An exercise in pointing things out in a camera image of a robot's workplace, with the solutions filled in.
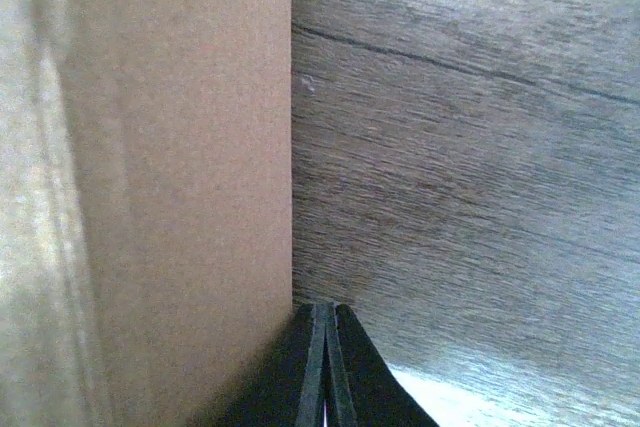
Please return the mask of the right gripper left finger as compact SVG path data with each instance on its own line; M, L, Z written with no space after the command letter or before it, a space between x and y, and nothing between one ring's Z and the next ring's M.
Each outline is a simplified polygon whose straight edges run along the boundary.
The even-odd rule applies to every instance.
M194 426L331 426L327 393L326 330L331 303L298 309L273 351L220 414L211 407Z

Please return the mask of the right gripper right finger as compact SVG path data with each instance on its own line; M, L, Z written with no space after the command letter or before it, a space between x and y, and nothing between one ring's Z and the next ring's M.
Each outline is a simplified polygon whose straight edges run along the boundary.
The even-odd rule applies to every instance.
M331 426L435 426L400 385L346 304L327 323L328 415Z

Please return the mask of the cardboard box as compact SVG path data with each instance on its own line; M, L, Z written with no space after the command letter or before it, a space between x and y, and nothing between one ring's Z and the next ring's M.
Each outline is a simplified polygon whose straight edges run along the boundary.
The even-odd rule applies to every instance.
M1 422L218 418L292 308L291 0L1 0Z

